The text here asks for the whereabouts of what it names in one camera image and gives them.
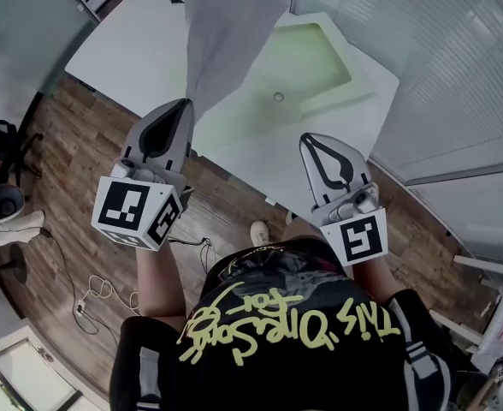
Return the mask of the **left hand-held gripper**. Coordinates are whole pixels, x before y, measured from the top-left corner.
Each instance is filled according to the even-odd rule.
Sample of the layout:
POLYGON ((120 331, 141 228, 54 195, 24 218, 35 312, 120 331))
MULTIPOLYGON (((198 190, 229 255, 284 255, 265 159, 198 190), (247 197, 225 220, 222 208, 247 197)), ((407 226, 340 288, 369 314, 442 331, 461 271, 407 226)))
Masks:
POLYGON ((133 125, 123 144, 123 158, 99 180, 91 220, 94 229, 115 243, 160 249, 184 211, 186 178, 175 172, 181 172, 193 124, 192 101, 179 98, 133 125), (130 158, 160 158, 166 170, 130 158))

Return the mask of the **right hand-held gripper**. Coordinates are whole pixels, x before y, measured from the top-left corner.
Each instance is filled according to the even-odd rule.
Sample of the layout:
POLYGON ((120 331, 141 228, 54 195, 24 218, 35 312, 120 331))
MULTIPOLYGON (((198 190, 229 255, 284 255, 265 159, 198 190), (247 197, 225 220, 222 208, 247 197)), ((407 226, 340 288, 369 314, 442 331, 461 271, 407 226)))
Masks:
POLYGON ((378 186, 368 183, 362 154, 334 137, 314 133, 301 135, 299 151, 315 200, 313 223, 340 264, 356 265, 387 254, 386 210, 379 205, 378 186), (333 194, 348 195, 332 202, 333 194))

